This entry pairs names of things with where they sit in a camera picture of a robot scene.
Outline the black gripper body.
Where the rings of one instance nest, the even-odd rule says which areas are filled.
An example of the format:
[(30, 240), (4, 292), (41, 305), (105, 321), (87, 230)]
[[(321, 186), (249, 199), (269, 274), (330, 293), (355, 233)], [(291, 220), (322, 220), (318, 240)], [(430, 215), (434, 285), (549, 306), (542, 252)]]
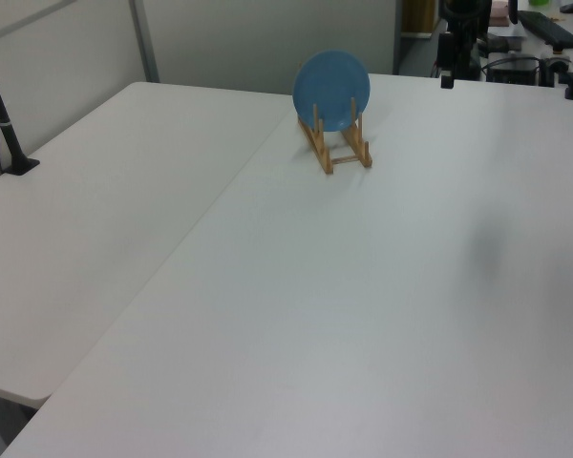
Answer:
[(447, 22), (447, 31), (470, 31), (475, 37), (481, 37), (487, 33), (490, 17), (490, 1), (440, 1), (439, 16)]

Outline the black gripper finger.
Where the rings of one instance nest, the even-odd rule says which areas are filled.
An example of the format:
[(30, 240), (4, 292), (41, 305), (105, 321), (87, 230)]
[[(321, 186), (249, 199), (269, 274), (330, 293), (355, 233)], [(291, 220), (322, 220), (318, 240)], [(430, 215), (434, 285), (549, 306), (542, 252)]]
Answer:
[(437, 67), (439, 68), (440, 87), (454, 87), (455, 37), (446, 31), (438, 37)]
[(456, 78), (461, 80), (479, 80), (480, 65), (476, 35), (463, 30), (456, 36)]

